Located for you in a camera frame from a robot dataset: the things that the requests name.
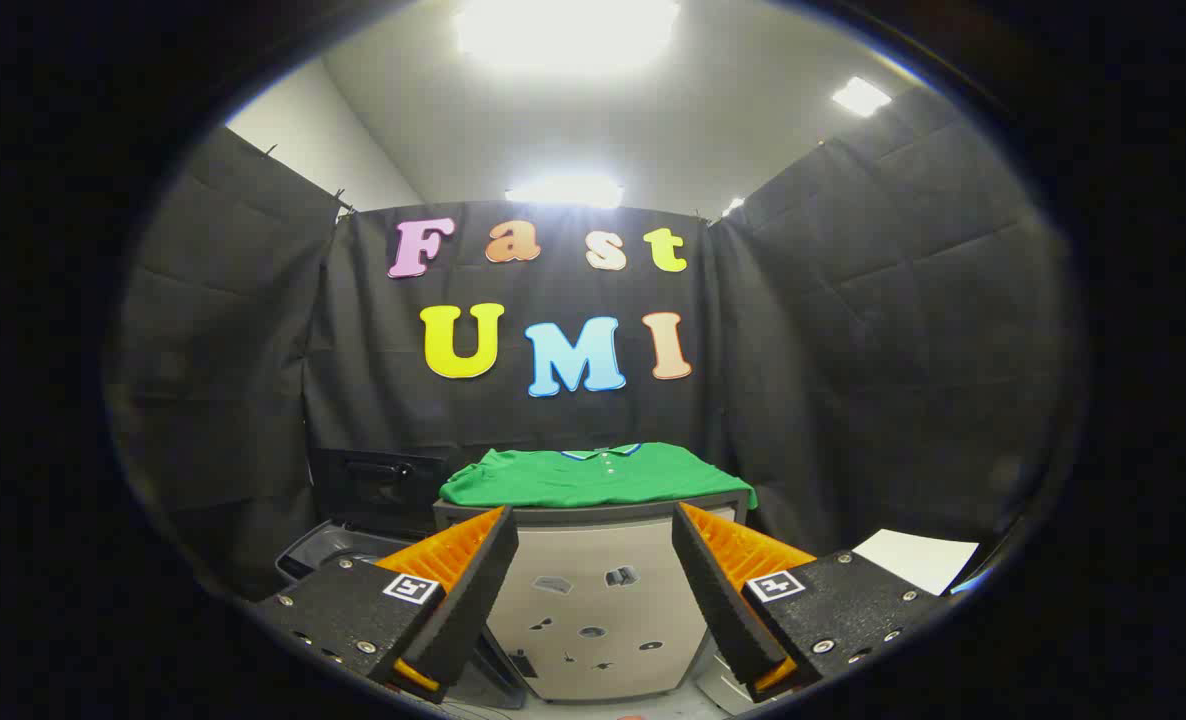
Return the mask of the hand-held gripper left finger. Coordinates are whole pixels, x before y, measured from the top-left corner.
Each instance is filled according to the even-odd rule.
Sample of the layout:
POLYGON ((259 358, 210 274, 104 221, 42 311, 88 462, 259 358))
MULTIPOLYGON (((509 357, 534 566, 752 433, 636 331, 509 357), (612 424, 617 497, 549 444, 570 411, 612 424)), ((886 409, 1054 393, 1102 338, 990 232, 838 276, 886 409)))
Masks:
POLYGON ((517 547, 512 506, 495 506, 383 559, 325 563, 253 616, 324 664, 438 705, 468 665, 517 547))

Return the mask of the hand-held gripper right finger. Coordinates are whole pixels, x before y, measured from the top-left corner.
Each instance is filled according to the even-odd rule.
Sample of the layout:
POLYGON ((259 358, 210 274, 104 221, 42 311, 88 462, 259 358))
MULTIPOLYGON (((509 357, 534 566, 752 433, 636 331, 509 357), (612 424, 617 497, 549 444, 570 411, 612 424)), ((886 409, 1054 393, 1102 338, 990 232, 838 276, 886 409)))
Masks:
POLYGON ((949 605, 857 552, 816 557, 691 503, 672 506, 671 541, 718 654, 754 702, 867 664, 949 605))

